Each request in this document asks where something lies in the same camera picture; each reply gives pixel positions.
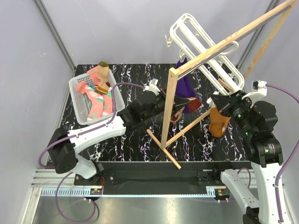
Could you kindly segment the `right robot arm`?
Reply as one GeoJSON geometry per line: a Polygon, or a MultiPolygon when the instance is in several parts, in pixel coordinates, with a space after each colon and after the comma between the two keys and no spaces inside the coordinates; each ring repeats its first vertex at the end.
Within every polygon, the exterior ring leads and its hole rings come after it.
{"type": "Polygon", "coordinates": [[[231,117],[243,132],[243,148],[256,178],[258,198],[240,179],[237,170],[228,166],[212,173],[213,182],[225,185],[242,210],[245,224],[289,224],[283,185],[278,173],[283,165],[282,147],[273,135],[278,118],[269,102],[254,104],[243,91],[232,95],[212,95],[218,112],[231,117]]]}

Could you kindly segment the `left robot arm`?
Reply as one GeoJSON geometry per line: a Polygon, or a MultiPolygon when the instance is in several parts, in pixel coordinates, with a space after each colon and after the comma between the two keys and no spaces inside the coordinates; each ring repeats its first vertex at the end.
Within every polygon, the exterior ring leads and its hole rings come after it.
{"type": "Polygon", "coordinates": [[[101,179],[100,169],[91,160],[80,156],[81,151],[95,143],[133,131],[146,120],[164,112],[165,109],[170,109],[171,115],[174,115],[191,100],[191,98],[175,97],[174,102],[167,105],[165,91],[160,91],[158,94],[143,91],[110,120],[73,131],[64,128],[56,129],[48,144],[48,153],[55,172],[64,174],[72,171],[82,176],[89,184],[97,184],[101,179]]]}

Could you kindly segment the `striped beige sock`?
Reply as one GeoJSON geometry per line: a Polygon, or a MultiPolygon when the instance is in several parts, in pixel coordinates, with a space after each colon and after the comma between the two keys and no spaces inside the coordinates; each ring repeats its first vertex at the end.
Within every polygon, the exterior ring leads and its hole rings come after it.
{"type": "Polygon", "coordinates": [[[101,61],[97,66],[97,78],[99,83],[96,84],[95,91],[100,94],[107,94],[110,88],[110,83],[108,81],[109,65],[108,63],[101,61]]]}
{"type": "Polygon", "coordinates": [[[189,100],[188,104],[185,105],[183,108],[178,110],[172,117],[171,122],[175,123],[177,122],[183,114],[189,114],[193,113],[195,110],[197,110],[201,105],[202,102],[197,98],[187,98],[189,100]]]}

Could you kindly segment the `white clip hanger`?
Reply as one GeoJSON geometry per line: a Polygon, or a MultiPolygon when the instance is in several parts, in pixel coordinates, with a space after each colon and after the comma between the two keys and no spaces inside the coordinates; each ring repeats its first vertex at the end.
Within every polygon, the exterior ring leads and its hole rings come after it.
{"type": "Polygon", "coordinates": [[[228,41],[224,43],[222,48],[216,48],[216,43],[211,39],[202,26],[189,13],[182,14],[170,27],[170,36],[166,36],[166,45],[169,48],[174,42],[180,48],[179,58],[183,61],[186,57],[195,64],[189,65],[189,72],[199,69],[214,87],[223,95],[228,92],[220,84],[220,82],[208,71],[204,64],[208,64],[218,76],[230,87],[232,92],[242,90],[245,84],[243,75],[228,59],[228,55],[235,52],[239,48],[237,41],[228,41]],[[199,56],[203,56],[202,62],[196,62],[195,53],[187,46],[179,37],[178,32],[188,40],[188,42],[197,50],[199,56]]]}

